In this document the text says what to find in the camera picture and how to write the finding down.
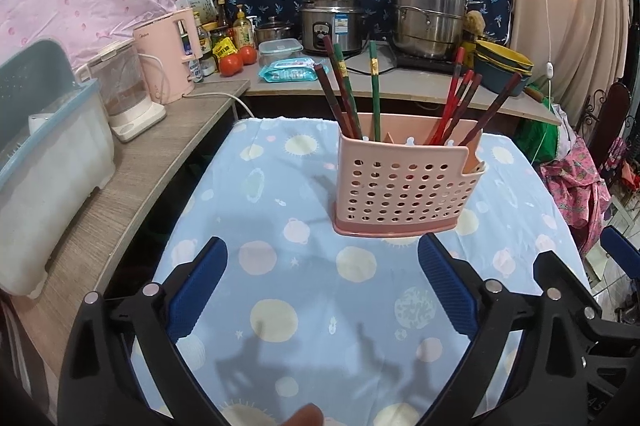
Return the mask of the dark red chopstick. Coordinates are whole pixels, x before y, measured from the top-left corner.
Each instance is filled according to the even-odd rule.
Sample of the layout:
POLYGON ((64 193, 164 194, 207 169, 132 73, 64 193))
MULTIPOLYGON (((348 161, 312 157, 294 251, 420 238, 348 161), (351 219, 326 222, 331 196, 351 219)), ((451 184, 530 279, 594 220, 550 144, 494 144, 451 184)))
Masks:
POLYGON ((459 146, 467 146, 475 139, 476 135, 479 134, 498 113, 499 108, 504 105, 506 99, 510 97, 513 90, 522 82, 522 79, 523 77, 520 73, 514 73, 512 75, 509 82, 504 86, 503 90, 500 91, 500 94, 498 94, 498 96, 495 97, 495 100, 492 101, 491 105, 489 105, 489 108, 482 116, 480 116, 480 119, 475 123, 473 128, 459 142, 459 146))

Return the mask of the brown red chopstick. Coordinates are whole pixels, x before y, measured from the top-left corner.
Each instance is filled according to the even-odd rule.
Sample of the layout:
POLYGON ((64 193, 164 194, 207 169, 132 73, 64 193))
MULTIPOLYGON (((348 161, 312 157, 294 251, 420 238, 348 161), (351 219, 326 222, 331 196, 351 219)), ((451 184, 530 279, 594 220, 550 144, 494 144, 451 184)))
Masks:
POLYGON ((352 130, 350 129, 346 116, 341 110, 340 104, 337 101, 337 97, 331 86, 328 76, 326 76, 326 70, 324 69, 323 65, 320 63, 314 64, 314 72, 316 73, 318 81, 320 82, 320 86, 322 88, 324 96, 328 101, 328 105, 332 112, 334 120, 336 120, 338 126, 340 126, 342 134, 344 134, 344 136, 347 138, 352 138, 352 130))

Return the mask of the green chopstick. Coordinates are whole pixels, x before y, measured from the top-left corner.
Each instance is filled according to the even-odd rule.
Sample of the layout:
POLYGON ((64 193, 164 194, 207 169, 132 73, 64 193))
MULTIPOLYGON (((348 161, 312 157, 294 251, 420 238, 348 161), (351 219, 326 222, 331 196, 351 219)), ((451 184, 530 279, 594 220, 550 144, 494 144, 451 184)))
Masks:
POLYGON ((378 65, 378 46, 376 42, 369 42, 370 77, 372 94, 372 122, 373 135, 376 142, 382 140, 381 134, 381 105, 380 105, 380 66, 378 65))
POLYGON ((358 116, 357 105, 356 105, 354 93, 352 92, 352 84, 350 83, 350 78, 349 78, 343 50, 341 45, 338 42, 334 42, 333 50, 334 50, 334 56, 336 57, 336 60, 337 60, 338 68, 340 69, 342 84, 346 91, 350 117, 352 118, 352 128, 354 128, 355 139, 362 139, 362 130, 361 130, 360 120, 358 116))

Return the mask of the dark maroon chopstick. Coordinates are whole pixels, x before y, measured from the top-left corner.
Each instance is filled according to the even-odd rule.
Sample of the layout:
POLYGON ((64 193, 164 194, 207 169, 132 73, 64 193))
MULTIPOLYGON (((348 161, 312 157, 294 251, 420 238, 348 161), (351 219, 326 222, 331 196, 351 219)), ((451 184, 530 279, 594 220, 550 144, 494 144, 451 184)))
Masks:
MULTIPOLYGON (((350 123, 350 126, 352 126, 352 118, 350 117, 349 105, 348 105, 348 100, 347 100, 347 96, 346 96, 346 91, 345 91, 345 88, 344 88, 344 86, 342 84, 342 78, 341 78, 341 74, 340 74, 340 69, 338 68, 338 65, 337 65, 336 57, 334 56, 333 44, 334 44, 334 42, 333 42, 331 36, 329 36, 329 35, 324 35, 323 36, 323 45, 324 45, 324 48, 326 49, 326 54, 328 55, 328 57, 329 57, 329 59, 331 61, 332 68, 333 68, 333 71, 334 71, 334 76, 336 78, 336 82, 337 82, 337 85, 338 85, 338 89, 341 91, 341 96, 343 98, 343 103, 345 105, 345 110, 346 110, 346 113, 347 113, 348 118, 349 118, 349 123, 350 123)), ((352 128, 352 136, 355 139, 354 128, 352 128)))

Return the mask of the pink perforated utensil holder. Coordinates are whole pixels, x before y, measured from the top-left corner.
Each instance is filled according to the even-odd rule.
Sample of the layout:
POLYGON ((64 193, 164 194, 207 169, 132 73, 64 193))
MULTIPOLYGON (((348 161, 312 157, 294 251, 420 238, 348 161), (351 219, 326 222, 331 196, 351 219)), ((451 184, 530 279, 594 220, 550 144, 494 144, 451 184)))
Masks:
POLYGON ((436 117, 383 114, 380 142, 373 139, 373 116, 359 119, 366 138, 338 136, 334 230, 408 238, 453 229, 487 170, 476 156, 482 135, 461 143, 474 120, 460 120, 443 146, 428 146, 436 117))

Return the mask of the pink floral garment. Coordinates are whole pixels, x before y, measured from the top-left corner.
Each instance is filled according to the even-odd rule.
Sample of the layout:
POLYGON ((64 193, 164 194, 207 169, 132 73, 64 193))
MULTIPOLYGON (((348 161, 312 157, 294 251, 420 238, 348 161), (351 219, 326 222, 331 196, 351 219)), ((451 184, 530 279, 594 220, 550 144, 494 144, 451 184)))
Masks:
POLYGON ((541 164, 541 180, 570 228, 580 256, 599 241, 611 195, 582 137, 562 160, 541 164))

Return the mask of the green bag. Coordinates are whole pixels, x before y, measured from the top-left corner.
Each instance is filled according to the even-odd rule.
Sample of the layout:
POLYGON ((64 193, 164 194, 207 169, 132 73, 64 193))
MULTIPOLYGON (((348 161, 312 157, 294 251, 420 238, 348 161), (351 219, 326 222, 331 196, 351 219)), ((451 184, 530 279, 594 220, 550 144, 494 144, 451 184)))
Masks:
POLYGON ((558 152, 559 126, 539 120, 521 120, 514 134, 514 143, 532 164, 555 160, 558 152))

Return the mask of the white plastic storage bin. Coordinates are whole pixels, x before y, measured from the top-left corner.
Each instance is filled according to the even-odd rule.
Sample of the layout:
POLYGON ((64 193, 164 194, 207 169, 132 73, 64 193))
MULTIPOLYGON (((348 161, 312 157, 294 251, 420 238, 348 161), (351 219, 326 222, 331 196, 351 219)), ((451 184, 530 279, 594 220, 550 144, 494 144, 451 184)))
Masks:
POLYGON ((77 82, 50 39, 1 67, 1 288, 37 297, 50 256, 89 195, 115 172, 100 86, 77 82))

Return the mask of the pink electric kettle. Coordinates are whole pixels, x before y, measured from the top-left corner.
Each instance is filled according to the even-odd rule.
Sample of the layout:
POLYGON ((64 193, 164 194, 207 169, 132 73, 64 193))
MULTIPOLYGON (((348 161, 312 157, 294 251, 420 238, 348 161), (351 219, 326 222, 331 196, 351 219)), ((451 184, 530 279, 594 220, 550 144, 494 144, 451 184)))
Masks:
POLYGON ((202 49, 191 8, 138 24, 134 48, 154 102, 166 105, 190 94, 202 49))

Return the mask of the teal bowl with yellow lid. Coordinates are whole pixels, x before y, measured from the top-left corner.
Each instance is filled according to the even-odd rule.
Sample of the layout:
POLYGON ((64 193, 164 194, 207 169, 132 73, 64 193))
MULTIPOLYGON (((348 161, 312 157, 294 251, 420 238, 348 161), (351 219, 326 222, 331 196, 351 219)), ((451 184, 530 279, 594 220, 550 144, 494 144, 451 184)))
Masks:
POLYGON ((474 70, 482 75, 480 83, 494 94, 500 94, 512 76, 518 73, 521 76, 520 82, 513 88, 510 96, 519 96, 532 77, 533 68, 533 62, 515 50, 487 40, 476 43, 474 70))

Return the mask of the red tomato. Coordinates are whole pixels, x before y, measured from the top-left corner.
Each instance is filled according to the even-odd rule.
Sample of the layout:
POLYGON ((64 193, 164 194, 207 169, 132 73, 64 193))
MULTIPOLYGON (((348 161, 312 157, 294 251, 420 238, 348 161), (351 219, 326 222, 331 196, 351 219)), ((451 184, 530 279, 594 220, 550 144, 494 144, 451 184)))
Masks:
POLYGON ((252 65, 257 61, 257 50, 253 46, 239 48, 238 53, 244 65, 252 65))
POLYGON ((224 77, 230 77, 242 72, 243 66, 243 59, 237 52, 218 59, 218 68, 220 74, 224 77))

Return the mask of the clear food container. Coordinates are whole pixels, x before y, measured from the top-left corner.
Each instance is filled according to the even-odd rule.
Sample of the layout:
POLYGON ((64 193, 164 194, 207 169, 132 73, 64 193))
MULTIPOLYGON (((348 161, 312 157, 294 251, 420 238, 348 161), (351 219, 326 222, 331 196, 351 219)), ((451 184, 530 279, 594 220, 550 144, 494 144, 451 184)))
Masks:
POLYGON ((260 66, 267 66, 276 61, 297 58, 303 51, 303 45, 295 38, 267 40, 258 45, 258 62, 260 66))

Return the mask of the yellow oil bottle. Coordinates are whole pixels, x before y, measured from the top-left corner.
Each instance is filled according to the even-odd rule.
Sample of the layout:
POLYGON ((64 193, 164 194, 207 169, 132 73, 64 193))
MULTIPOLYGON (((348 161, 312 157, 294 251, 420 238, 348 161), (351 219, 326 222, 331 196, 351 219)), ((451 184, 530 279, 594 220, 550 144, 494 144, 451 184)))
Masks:
POLYGON ((235 47, 242 49, 244 47, 255 47, 252 23, 246 17, 244 6, 238 4, 236 6, 238 12, 233 22, 233 34, 235 47))

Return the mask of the large stainless steel steamer pot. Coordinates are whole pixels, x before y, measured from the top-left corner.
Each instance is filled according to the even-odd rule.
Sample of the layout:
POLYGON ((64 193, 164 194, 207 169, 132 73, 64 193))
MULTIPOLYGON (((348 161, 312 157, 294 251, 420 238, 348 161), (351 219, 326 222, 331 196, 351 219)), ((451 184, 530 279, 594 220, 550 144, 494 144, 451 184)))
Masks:
POLYGON ((393 43, 418 58, 451 59, 460 45, 466 0, 393 0, 393 43))

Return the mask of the silver rice cooker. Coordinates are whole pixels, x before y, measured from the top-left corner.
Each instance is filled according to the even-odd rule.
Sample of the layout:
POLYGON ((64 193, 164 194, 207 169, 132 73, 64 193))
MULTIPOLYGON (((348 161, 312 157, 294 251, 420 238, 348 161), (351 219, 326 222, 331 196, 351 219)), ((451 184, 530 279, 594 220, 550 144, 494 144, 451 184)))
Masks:
POLYGON ((306 52, 325 56, 324 38, 329 37, 341 45, 346 56, 360 53, 364 42, 362 0, 303 0, 299 14, 306 52))

